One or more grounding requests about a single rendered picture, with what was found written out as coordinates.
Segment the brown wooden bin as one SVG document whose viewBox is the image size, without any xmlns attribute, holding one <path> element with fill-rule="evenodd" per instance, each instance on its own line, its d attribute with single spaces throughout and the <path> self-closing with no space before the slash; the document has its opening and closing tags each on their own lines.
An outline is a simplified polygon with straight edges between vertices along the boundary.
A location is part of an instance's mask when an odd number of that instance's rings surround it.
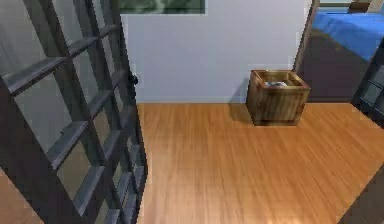
<svg viewBox="0 0 384 224">
<path fill-rule="evenodd" d="M 283 88 L 265 82 L 284 81 Z M 252 70 L 246 107 L 255 126 L 296 126 L 311 88 L 292 70 Z"/>
</svg>

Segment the dark glass-paned room door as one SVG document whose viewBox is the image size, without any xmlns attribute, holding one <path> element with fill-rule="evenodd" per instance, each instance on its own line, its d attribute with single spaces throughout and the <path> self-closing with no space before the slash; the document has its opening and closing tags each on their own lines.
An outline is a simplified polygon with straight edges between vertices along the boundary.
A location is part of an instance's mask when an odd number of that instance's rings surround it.
<svg viewBox="0 0 384 224">
<path fill-rule="evenodd" d="M 43 224 L 137 224 L 129 75 L 118 0 L 0 0 L 0 169 Z"/>
<path fill-rule="evenodd" d="M 384 38 L 370 61 L 351 104 L 379 126 L 384 126 Z"/>
</svg>

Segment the blue bed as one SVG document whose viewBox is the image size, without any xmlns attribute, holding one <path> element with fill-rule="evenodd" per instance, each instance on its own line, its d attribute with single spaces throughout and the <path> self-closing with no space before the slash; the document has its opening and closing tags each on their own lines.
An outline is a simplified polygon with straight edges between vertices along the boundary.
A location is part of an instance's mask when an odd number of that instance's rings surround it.
<svg viewBox="0 0 384 224">
<path fill-rule="evenodd" d="M 319 11 L 312 27 L 370 61 L 384 39 L 384 14 Z"/>
</svg>

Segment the green framed wall picture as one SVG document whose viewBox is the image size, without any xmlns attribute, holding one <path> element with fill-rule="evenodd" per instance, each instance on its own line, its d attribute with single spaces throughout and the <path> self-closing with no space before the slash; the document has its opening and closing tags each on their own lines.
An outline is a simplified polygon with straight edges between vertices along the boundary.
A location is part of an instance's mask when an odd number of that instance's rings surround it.
<svg viewBox="0 0 384 224">
<path fill-rule="evenodd" d="M 126 14 L 204 14 L 206 0 L 119 0 Z"/>
</svg>

